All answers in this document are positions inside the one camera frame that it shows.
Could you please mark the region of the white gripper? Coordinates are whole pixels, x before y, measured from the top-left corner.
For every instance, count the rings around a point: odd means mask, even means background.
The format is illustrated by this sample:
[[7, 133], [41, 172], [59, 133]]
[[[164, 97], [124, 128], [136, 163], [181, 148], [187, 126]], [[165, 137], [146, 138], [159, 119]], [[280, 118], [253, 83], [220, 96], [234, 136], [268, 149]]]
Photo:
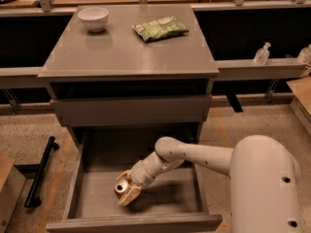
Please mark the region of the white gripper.
[[126, 170], [116, 178], [116, 183], [121, 180], [126, 180], [130, 185], [130, 189], [126, 194], [120, 197], [118, 204], [125, 207], [135, 200], [141, 193], [142, 188], [148, 187], [155, 179], [149, 174], [142, 160], [134, 164], [131, 170]]

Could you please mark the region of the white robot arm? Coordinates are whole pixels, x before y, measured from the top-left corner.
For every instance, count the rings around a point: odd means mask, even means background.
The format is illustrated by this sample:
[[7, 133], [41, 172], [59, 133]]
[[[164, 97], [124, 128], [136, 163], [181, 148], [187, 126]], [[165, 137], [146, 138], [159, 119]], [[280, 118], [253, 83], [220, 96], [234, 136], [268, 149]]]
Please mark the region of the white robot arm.
[[118, 204], [127, 206], [157, 176], [185, 161], [229, 177], [232, 233], [302, 233], [299, 165], [282, 144], [264, 135], [248, 136], [233, 148], [161, 137], [150, 155], [116, 178]]

